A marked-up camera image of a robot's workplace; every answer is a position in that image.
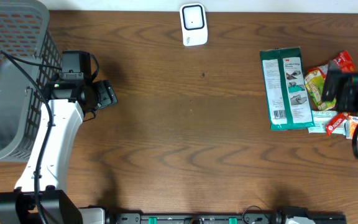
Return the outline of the small orange tissue pack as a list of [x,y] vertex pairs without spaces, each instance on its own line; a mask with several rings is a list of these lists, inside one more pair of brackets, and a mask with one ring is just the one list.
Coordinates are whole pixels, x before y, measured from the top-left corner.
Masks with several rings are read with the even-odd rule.
[[346,138],[347,139],[352,139],[354,132],[356,130],[356,127],[358,125],[358,116],[351,116],[349,115],[347,117],[347,122],[345,124],[346,127]]

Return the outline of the small red Nescafe packet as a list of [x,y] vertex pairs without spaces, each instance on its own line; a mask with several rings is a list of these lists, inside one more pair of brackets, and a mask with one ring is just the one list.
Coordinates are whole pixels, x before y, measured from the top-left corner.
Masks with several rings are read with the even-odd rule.
[[343,122],[347,120],[349,113],[338,113],[333,119],[331,119],[325,126],[326,134],[330,136],[335,129],[337,129]]

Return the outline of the red snack bag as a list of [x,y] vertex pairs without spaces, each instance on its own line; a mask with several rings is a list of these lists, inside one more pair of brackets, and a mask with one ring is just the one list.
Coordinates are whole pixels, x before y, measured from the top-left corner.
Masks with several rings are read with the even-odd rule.
[[[339,55],[333,59],[334,63],[340,68],[342,72],[355,72],[356,66],[352,60],[352,57],[349,55],[348,51],[342,51]],[[313,72],[315,70],[320,71],[322,76],[326,76],[328,72],[329,65],[320,65],[315,68],[311,68],[308,70],[308,73]]]

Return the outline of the yellow green juice carton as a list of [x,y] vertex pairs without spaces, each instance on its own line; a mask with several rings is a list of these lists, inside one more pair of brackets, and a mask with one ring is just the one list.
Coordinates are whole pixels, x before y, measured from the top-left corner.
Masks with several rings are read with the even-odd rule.
[[320,111],[333,109],[336,104],[336,100],[333,101],[322,100],[321,97],[323,95],[324,81],[325,79],[323,77],[323,73],[318,68],[308,72],[308,74],[305,77],[306,89],[308,90],[316,107]]

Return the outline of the light green wet wipes pack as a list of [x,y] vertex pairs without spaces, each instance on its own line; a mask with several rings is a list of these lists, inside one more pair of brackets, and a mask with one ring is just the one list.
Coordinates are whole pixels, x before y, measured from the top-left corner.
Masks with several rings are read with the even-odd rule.
[[[336,111],[312,111],[314,126],[308,128],[311,133],[326,133],[326,125],[338,114]],[[346,135],[346,122],[344,121],[338,128],[333,131],[333,134]]]

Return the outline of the dark green packet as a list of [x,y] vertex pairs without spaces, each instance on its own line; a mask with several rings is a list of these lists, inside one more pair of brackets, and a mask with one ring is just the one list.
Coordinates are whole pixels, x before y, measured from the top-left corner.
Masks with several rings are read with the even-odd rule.
[[287,131],[313,127],[300,48],[263,50],[260,61],[270,129]]

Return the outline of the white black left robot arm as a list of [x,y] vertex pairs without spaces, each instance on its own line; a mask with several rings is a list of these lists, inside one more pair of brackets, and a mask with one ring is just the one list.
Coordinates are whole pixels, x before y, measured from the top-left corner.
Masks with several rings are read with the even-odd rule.
[[0,223],[111,223],[107,209],[78,208],[66,193],[73,143],[85,114],[117,102],[110,82],[48,82],[42,96],[46,102],[30,159],[14,190],[0,193]]

